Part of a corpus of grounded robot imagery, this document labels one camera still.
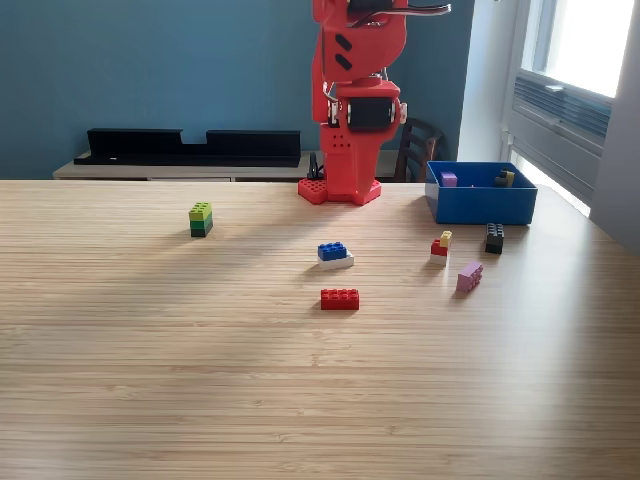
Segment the yellow lego brick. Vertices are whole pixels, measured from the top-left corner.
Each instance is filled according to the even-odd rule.
[[[452,236],[453,236],[453,233],[444,232],[442,234],[442,236],[440,237],[440,246],[444,247],[444,248],[449,248],[451,246],[451,237]]]
[[[196,203],[195,207],[189,212],[189,220],[192,222],[204,222],[211,213],[210,203]]]

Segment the white lego brick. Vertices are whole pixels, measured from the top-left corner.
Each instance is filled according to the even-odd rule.
[[[347,258],[341,258],[339,260],[324,261],[318,257],[318,265],[322,270],[336,270],[338,268],[349,268],[356,264],[356,257],[351,255],[351,252],[347,250]]]
[[[429,261],[431,263],[435,263],[436,265],[447,265],[447,262],[449,261],[449,256],[447,255],[446,257],[443,257],[441,255],[431,255],[431,258],[429,258]]]

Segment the red lego brick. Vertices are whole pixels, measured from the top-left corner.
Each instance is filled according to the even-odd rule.
[[[431,244],[431,255],[440,255],[446,257],[449,254],[449,249],[440,246],[440,239],[436,238]]]
[[[360,310],[360,294],[357,290],[322,290],[322,310]]]
[[[298,183],[298,195],[306,198],[314,205],[322,205],[329,198],[326,180],[309,180],[305,178]]]

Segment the purple lego brick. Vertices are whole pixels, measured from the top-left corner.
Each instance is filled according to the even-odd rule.
[[[457,187],[458,186],[458,177],[451,172],[443,172],[442,173],[442,186],[443,187]]]
[[[471,262],[458,274],[458,286],[456,290],[460,292],[470,292],[478,286],[482,279],[484,267],[479,262]]]

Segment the blue wall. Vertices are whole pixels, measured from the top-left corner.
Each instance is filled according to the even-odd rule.
[[[440,20],[410,20],[414,44],[391,75],[412,115],[457,144],[471,24]],[[207,129],[295,129],[315,149],[317,31],[310,0],[2,0],[0,177],[51,178],[93,127],[184,128],[187,142]],[[453,44],[441,72],[422,62],[434,32]]]
[[[458,153],[475,0],[449,0],[449,15],[410,17],[404,101],[409,116],[440,128],[447,159]]]

